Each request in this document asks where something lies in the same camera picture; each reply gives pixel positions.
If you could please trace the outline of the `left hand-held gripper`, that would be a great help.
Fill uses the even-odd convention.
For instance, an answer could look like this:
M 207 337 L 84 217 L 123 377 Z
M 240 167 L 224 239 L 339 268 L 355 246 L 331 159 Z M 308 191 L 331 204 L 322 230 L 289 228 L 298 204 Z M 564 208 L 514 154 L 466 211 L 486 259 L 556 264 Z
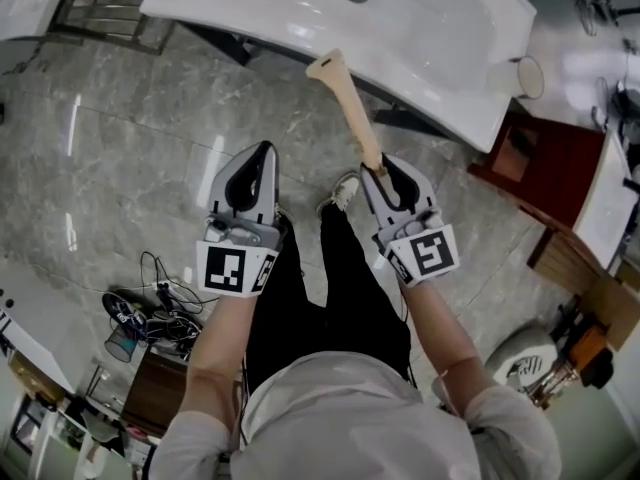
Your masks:
M 262 293 L 286 229 L 275 213 L 278 154 L 261 141 L 236 154 L 215 176 L 204 238 L 196 243 L 204 292 L 249 298 Z

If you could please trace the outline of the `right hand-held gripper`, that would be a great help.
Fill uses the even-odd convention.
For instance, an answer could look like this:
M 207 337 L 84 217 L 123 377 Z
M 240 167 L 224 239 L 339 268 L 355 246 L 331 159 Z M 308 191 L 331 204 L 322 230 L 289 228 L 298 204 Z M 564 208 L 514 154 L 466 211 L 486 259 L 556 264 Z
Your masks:
M 389 225 L 373 236 L 380 254 L 405 286 L 416 286 L 456 270 L 460 260 L 453 227 L 444 224 L 439 207 L 431 207 L 433 188 L 429 179 L 394 155 L 383 154 L 382 164 L 384 174 L 360 168 L 372 214 L 379 225 Z M 411 215 L 423 212 L 396 223 L 398 213 L 405 211 Z

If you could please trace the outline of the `wooden spatula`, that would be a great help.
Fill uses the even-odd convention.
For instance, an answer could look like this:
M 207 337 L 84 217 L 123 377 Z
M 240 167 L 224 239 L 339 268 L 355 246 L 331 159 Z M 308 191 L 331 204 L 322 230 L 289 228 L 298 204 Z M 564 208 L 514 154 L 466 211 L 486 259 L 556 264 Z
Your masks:
M 306 76 L 320 81 L 334 94 L 358 144 L 362 163 L 374 172 L 391 200 L 395 202 L 395 191 L 391 176 L 383 166 L 379 142 L 341 50 L 335 48 L 313 61 L 306 68 Z

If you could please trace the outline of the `person's left forearm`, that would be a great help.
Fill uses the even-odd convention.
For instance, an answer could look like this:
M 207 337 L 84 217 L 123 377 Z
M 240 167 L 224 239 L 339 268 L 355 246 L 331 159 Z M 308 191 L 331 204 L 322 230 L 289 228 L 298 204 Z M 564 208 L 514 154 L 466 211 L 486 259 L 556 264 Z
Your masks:
M 221 297 L 189 360 L 180 409 L 205 413 L 228 429 L 237 417 L 234 383 L 245 357 L 257 299 Z

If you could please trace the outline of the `person's right forearm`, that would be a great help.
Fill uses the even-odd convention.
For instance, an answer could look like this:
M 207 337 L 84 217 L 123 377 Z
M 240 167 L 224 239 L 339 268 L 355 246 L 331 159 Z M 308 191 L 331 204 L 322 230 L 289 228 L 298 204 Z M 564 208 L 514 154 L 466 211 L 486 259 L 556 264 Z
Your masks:
M 422 349 L 444 385 L 450 405 L 463 416 L 471 401 L 492 385 L 477 349 L 431 282 L 402 285 L 401 291 Z

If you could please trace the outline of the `large white sink basin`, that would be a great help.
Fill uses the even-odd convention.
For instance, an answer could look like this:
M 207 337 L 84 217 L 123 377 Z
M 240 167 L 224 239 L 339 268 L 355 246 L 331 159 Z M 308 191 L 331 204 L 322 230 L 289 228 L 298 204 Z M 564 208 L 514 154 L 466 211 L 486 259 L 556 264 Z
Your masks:
M 141 10 L 310 58 L 339 49 L 355 77 L 481 152 L 509 104 L 488 72 L 525 54 L 536 15 L 528 0 L 143 0 Z

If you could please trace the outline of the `dark metal frame rack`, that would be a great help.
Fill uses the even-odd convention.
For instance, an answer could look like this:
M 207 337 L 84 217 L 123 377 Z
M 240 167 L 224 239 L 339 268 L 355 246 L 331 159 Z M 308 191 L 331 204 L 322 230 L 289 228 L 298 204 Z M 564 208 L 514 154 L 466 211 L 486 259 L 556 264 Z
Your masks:
M 159 55 L 175 23 L 141 11 L 144 0 L 61 0 L 45 38 L 81 45 L 86 40 Z

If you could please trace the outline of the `person's white sneaker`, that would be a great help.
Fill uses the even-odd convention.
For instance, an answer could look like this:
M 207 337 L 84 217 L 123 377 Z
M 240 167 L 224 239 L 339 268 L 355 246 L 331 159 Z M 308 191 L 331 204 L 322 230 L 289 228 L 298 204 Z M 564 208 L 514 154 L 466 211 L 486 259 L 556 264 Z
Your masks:
M 330 195 L 319 204 L 317 216 L 322 218 L 322 212 L 328 206 L 335 206 L 345 212 L 359 187 L 360 177 L 357 172 L 351 171 L 341 176 L 334 184 Z

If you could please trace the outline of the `person's black trousers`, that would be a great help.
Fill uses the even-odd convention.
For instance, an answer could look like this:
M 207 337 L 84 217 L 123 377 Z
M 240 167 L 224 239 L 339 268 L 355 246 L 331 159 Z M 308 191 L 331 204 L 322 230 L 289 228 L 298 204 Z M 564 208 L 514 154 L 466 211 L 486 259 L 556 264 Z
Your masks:
M 293 225 L 257 299 L 246 352 L 248 390 L 294 361 L 318 352 L 353 352 L 378 359 L 409 380 L 411 338 L 366 262 L 346 213 L 321 211 L 320 242 L 327 278 L 324 307 L 310 302 Z

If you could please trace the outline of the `red-brown wooden vanity cabinet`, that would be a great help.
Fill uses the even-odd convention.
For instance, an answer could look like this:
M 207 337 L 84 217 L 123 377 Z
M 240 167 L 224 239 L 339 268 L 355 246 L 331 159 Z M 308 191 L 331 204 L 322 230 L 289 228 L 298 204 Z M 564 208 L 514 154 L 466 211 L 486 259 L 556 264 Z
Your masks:
M 602 132 L 509 112 L 490 153 L 467 172 L 547 227 L 570 234 L 604 144 Z

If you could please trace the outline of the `white cup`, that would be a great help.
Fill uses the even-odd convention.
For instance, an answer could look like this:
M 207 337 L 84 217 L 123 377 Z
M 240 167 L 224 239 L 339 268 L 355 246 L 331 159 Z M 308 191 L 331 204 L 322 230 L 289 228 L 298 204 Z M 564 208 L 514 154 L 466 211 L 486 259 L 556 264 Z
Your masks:
M 544 73 L 531 56 L 511 58 L 488 69 L 486 85 L 494 93 L 516 99 L 535 100 L 544 92 Z

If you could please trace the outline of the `black round labelled device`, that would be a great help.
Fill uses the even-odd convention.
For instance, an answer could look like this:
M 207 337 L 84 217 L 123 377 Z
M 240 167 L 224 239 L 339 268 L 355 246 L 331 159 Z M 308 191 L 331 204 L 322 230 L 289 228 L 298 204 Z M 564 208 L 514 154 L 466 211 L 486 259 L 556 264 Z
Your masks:
M 133 304 L 115 292 L 102 295 L 102 304 L 108 315 L 131 332 L 145 333 L 147 318 L 139 305 Z

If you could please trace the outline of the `black mesh bin teal contents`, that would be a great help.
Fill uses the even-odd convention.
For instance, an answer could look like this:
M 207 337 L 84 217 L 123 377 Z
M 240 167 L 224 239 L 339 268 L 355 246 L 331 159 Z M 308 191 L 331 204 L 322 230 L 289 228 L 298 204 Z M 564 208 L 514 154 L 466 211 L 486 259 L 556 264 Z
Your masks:
M 139 336 L 135 331 L 117 325 L 104 341 L 105 350 L 116 360 L 129 364 L 138 345 Z

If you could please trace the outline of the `dark brown wooden cabinet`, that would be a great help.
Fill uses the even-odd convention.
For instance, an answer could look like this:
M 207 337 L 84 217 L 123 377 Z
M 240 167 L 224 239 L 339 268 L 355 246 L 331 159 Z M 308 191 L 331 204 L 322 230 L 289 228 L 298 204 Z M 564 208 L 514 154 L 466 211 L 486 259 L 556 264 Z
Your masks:
M 186 385 L 187 363 L 146 351 L 129 389 L 121 419 L 162 438 L 177 414 Z

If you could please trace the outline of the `person's white shirt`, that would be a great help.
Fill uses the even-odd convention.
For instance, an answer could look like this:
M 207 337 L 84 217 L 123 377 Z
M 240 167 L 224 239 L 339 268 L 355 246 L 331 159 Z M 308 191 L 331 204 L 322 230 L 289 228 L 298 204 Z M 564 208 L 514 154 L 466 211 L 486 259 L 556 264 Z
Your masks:
M 250 396 L 234 449 L 213 417 L 176 415 L 150 480 L 559 480 L 555 433 L 523 395 L 484 389 L 460 416 L 386 364 L 346 352 L 296 360 Z

